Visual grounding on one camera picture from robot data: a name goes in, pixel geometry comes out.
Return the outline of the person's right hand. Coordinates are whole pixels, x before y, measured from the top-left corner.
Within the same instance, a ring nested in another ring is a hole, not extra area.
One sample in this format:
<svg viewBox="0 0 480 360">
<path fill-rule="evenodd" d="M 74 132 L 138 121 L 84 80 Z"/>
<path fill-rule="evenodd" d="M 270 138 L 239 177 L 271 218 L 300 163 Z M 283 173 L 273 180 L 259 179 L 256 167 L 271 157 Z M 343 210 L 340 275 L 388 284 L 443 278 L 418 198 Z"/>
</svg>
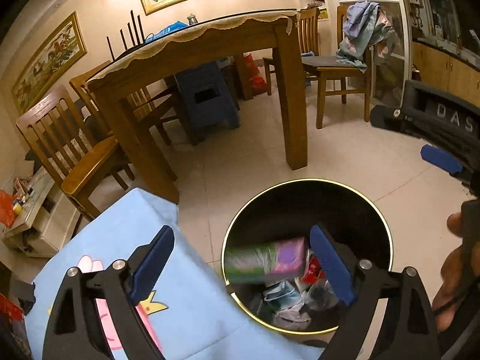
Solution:
<svg viewBox="0 0 480 360">
<path fill-rule="evenodd" d="M 455 236 L 462 237 L 464 228 L 461 213 L 451 214 L 448 217 L 447 226 L 449 231 Z M 432 301 L 432 309 L 434 311 L 451 302 L 456 296 L 461 280 L 461 273 L 461 247 L 459 246 L 450 252 L 442 265 L 440 272 L 442 285 Z M 443 332 L 449 328 L 463 300 L 463 298 L 459 299 L 442 313 L 436 314 L 435 322 L 439 332 Z"/>
</svg>

